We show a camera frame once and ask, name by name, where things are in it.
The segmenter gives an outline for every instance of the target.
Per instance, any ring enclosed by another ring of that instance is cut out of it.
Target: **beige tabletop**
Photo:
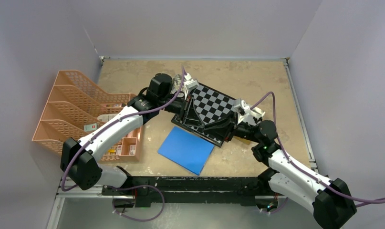
[[[137,94],[149,85],[156,73],[174,76],[181,73],[181,65],[199,82],[249,104],[256,103],[266,92],[274,91],[281,141],[288,153],[310,166],[301,123],[282,62],[105,60],[98,85],[109,93]],[[259,108],[266,112],[265,120],[272,120],[271,97],[265,99]],[[115,165],[124,167],[134,176],[195,176],[157,152],[175,126],[171,123],[173,116],[161,111],[146,123],[139,162]],[[233,139],[221,148],[216,146],[200,176],[258,176],[267,167],[252,155],[251,147],[254,145]]]

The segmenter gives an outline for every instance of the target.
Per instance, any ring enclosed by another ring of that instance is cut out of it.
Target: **orange plastic organizer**
[[[32,141],[61,155],[63,142],[67,138],[78,140],[88,135],[90,132],[84,131],[85,125],[102,126],[104,122],[99,121],[98,116],[116,114],[122,110],[121,107],[109,105],[127,104],[133,97],[135,94],[107,93],[80,71],[61,70],[57,74]],[[130,132],[100,162],[138,161],[141,134],[141,127]]]

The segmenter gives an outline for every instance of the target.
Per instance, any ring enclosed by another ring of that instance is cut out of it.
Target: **robotic arm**
[[[131,176],[126,170],[100,165],[97,161],[123,136],[158,115],[164,104],[169,104],[164,108],[165,111],[178,114],[179,119],[186,118],[185,111],[194,99],[189,93],[198,86],[198,82],[184,71],[183,75],[184,81],[179,89],[181,93],[177,98],[172,98],[172,78],[167,74],[156,74],[149,87],[142,89],[115,118],[79,141],[72,138],[65,141],[61,169],[68,169],[68,176],[83,190],[94,185],[131,186],[127,184]],[[258,143],[252,148],[253,155],[269,167],[258,176],[259,186],[281,193],[302,205],[324,229],[340,228],[356,213],[353,200],[331,191],[334,189],[350,196],[346,183],[339,178],[332,181],[321,176],[286,153],[275,142],[278,137],[275,123],[263,121],[262,110],[251,109],[241,99],[235,101],[233,110],[226,117],[206,125],[205,131],[218,136],[221,133],[226,142],[238,136]]]

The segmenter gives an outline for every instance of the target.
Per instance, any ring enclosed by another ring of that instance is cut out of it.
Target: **black and white checkered board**
[[[232,109],[235,100],[234,98],[201,83],[198,88],[191,93],[191,96],[194,97],[194,104],[189,107],[187,113],[194,112],[192,110],[194,109],[204,125],[215,122],[227,115]],[[184,125],[182,122],[176,120],[176,116],[177,115],[171,120],[172,123],[203,137],[219,147],[222,146],[224,139],[220,140],[205,133],[201,127]]]

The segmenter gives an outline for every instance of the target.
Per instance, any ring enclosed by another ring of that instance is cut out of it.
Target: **floor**
[[[156,73],[174,76],[181,65],[205,85],[234,98],[256,103],[266,92],[274,91],[277,106],[277,128],[287,151],[310,167],[301,123],[296,111],[288,76],[282,62],[253,61],[130,61],[105,60],[98,85],[109,93],[135,93],[149,85]],[[259,108],[272,120],[272,99]],[[195,176],[157,153],[171,129],[173,114],[160,112],[144,126],[139,162],[119,164],[134,176]],[[212,151],[200,176],[253,177],[267,167],[255,160],[251,147],[233,139]]]

